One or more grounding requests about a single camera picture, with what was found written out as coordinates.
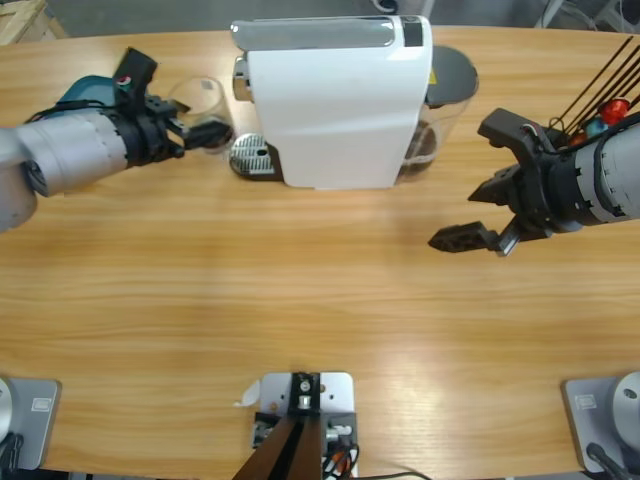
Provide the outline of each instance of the cable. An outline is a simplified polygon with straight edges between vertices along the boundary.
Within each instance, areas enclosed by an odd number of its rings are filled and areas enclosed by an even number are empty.
[[[24,123],[37,122],[54,113],[67,112],[70,110],[82,110],[85,108],[112,108],[99,100],[72,100],[68,102],[58,102],[53,107],[47,108],[31,115]]]
[[[538,133],[538,130],[532,124],[525,123],[525,124],[521,125],[521,127],[522,127],[523,130],[525,130],[526,132],[531,134],[531,136],[535,140],[536,144],[538,145],[538,148],[540,148],[540,151],[546,153],[547,155],[566,155],[567,153],[573,153],[575,151],[580,150],[582,147],[586,147],[587,145],[590,145],[590,144],[596,142],[597,140],[600,140],[602,135],[609,131],[609,130],[605,130],[604,132],[599,133],[598,135],[594,135],[593,137],[589,138],[588,140],[585,140],[584,142],[580,143],[579,145],[572,145],[571,147],[560,148],[558,150],[549,150],[545,146],[544,141],[542,140],[542,138],[540,138],[540,133]]]
[[[358,479],[359,480],[387,480],[389,478],[400,478],[400,477],[417,477],[417,478],[422,478],[422,480],[431,480],[431,478],[427,477],[424,473],[413,472],[411,470],[407,470],[406,472],[390,473],[389,475],[374,475],[373,477],[358,477]]]
[[[355,455],[353,456],[353,458],[351,458],[352,450],[355,450]],[[326,468],[331,463],[333,457],[338,453],[342,453],[342,456],[338,461],[335,462],[335,465],[333,466],[333,468],[331,468],[331,470],[327,472]],[[345,445],[342,448],[338,448],[334,450],[332,453],[327,453],[327,458],[325,459],[323,463],[323,468],[322,468],[323,478],[327,479],[329,477],[333,477],[336,480],[347,480],[351,478],[351,472],[353,471],[353,468],[358,463],[358,458],[360,458],[360,446],[357,443],[353,443],[351,445]],[[337,472],[338,467],[341,466],[345,461],[346,461],[346,465],[342,470],[342,472]],[[425,474],[416,472],[414,470],[407,470],[406,472],[391,473],[388,475],[374,475],[372,477],[356,477],[355,480],[388,480],[388,479],[400,478],[400,477],[417,477],[417,478],[421,478],[422,480],[431,480],[431,478],[426,476]]]

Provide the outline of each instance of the gray floor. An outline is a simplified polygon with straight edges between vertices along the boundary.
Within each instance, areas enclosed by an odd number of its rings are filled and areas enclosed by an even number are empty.
[[[400,13],[419,13],[422,0],[399,0]],[[437,0],[434,25],[533,26],[546,0]],[[602,0],[580,0],[586,7]],[[224,30],[233,20],[374,15],[369,0],[49,0],[70,36]],[[551,27],[585,29],[560,13]]]

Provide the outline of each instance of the white coffee machine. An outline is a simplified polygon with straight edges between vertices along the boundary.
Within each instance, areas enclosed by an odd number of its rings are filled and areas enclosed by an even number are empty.
[[[426,18],[238,21],[231,31],[244,51],[234,94],[255,104],[262,127],[261,137],[240,137],[232,155],[255,157],[245,165],[258,170],[268,157],[273,168],[262,179],[293,187],[395,183],[429,83]]]

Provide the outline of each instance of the wood grain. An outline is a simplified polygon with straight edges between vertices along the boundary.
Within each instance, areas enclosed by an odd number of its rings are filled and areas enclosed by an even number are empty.
[[[640,367],[640,223],[448,255],[440,227],[505,208],[471,204],[514,159],[476,135],[502,106],[545,122],[622,42],[606,33],[437,28],[480,90],[420,181],[316,192],[236,178],[218,157],[132,169],[41,201],[0,236],[0,368],[57,378],[47,466],[232,478],[267,372],[345,370],[356,381],[361,473],[416,468],[486,478],[578,467],[560,384]],[[227,33],[60,40],[0,49],[0,124],[51,105],[124,48],[230,90]],[[250,104],[230,100],[241,132]]]

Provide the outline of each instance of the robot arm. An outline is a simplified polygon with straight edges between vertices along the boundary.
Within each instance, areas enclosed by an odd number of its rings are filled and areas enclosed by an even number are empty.
[[[469,200],[508,205],[515,216],[501,234],[474,222],[441,229],[429,245],[506,256],[518,242],[640,218],[639,123],[640,113],[629,115],[583,144],[556,151],[542,127],[495,110],[478,133],[494,147],[509,148],[518,163],[496,172]]]
[[[24,125],[0,130],[0,233],[33,215],[34,192],[50,197],[130,167],[182,157],[205,143],[228,141],[230,125],[211,120],[187,128],[177,114],[188,106],[147,95],[157,66],[129,48],[113,76],[113,105],[60,102]]]

